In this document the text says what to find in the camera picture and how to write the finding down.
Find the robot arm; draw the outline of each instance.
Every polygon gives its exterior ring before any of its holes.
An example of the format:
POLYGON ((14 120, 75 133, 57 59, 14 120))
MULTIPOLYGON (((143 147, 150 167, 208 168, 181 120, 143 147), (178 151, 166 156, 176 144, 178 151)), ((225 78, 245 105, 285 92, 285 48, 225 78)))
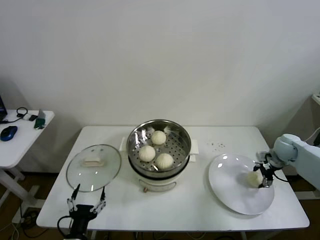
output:
POLYGON ((295 135, 284 134, 275 140, 270 152, 258 152, 257 156, 253 170, 261 170, 263 182, 260 187, 271 186, 274 172, 292 165, 300 176, 320 189, 319 147, 310 146, 295 135))
POLYGON ((69 207, 69 216, 61 217, 57 222, 57 228, 65 240, 87 240, 86 232, 89 221, 95 219, 97 215, 106 206, 105 187, 102 189, 100 201, 95 205, 76 204, 76 197, 80 188, 80 184, 73 191, 71 198, 67 199, 69 207), (59 223, 63 218, 72 218, 73 223, 70 233, 65 235, 61 230, 59 223))

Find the floor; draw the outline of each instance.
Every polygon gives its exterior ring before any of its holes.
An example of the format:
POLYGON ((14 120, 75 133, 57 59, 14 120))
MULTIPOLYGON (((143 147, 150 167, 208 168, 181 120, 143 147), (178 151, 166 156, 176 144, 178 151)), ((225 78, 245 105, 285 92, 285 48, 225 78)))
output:
MULTIPOLYGON (((19 183, 27 190, 31 188, 32 185, 40 185, 40 190, 37 193, 36 197, 39 199, 45 199, 50 192, 51 187, 53 186, 56 180, 55 175, 39 175, 39 174, 27 174, 24 181, 19 183)), ((313 187, 308 184, 305 180, 300 178, 293 178, 290 183, 292 188, 295 191, 310 191, 313 190, 313 187)), ((0 196, 5 192, 5 188, 0 185, 0 196)), ((301 201, 301 204, 310 219, 310 227, 305 229, 297 230, 286 230, 282 231, 278 235, 270 238, 271 240, 320 240, 320 200, 304 200, 301 201)), ((0 229, 8 225, 11 222, 11 219, 15 215, 18 207, 20 205, 19 199, 10 193, 4 204, 0 207, 0 229)), ((25 236, 21 228, 19 230, 19 240, 28 240, 29 238, 25 236)), ((14 231, 12 226, 7 227, 6 229, 0 231, 1 240, 10 240, 11 235, 14 231)), ((43 228, 33 227, 31 229, 25 230, 26 234, 30 237, 36 236, 44 231, 43 228)), ((254 232, 247 232, 247 237, 249 238, 255 234, 254 232)), ((201 236, 201 233, 191 233, 193 238, 198 238, 201 236)), ((185 232, 177 233, 152 233, 144 232, 139 233, 137 240, 192 240, 190 236, 185 232)), ((37 240, 62 240, 63 237, 60 235, 57 229, 49 229, 43 235, 34 238, 37 240)), ((135 235, 133 232, 98 232, 96 235, 97 240, 134 240, 135 235)), ((241 240, 241 235, 239 232, 226 232, 226 233, 207 233, 203 240, 241 240)))

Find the stainless steel steamer basket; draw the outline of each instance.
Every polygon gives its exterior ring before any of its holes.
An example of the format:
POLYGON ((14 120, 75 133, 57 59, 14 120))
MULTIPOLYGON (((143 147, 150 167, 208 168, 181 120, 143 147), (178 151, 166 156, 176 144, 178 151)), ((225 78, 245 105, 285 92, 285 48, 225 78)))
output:
POLYGON ((155 119, 140 124, 130 133, 126 149, 129 163, 139 175, 151 180, 165 180, 178 175, 187 166, 191 139, 181 125, 169 120, 155 119), (162 145, 154 145, 151 141, 153 132, 158 130, 163 131, 166 135, 166 141, 162 145), (151 162, 139 159, 139 150, 146 145, 155 149, 155 158, 151 162), (173 165, 166 170, 156 170, 153 165, 158 155, 162 153, 173 157, 173 165))

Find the steamed bun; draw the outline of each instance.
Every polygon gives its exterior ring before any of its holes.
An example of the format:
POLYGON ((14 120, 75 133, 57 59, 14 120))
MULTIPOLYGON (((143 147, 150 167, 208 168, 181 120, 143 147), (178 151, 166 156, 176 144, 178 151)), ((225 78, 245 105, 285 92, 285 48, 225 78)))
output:
POLYGON ((263 179, 264 177, 260 171, 251 171, 246 176, 248 184, 253 188, 259 188, 259 185, 262 183, 263 179))
POLYGON ((168 153, 161 153, 155 160, 155 165, 161 170, 170 168, 173 163, 174 159, 168 153))
POLYGON ((151 136, 151 141, 155 145, 164 144, 166 140, 167 140, 167 137, 163 131, 155 131, 151 136))
POLYGON ((156 156, 156 151, 152 146, 143 146, 139 150, 139 158, 144 162, 151 162, 156 156))

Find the laptop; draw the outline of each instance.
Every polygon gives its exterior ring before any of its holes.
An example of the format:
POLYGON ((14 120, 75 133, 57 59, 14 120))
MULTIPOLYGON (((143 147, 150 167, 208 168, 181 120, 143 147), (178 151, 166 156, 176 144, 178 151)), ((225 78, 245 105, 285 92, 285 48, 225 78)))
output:
POLYGON ((2 121, 2 119, 4 119, 5 116, 7 116, 7 114, 8 113, 7 113, 6 107, 0 96, 0 121, 2 121))

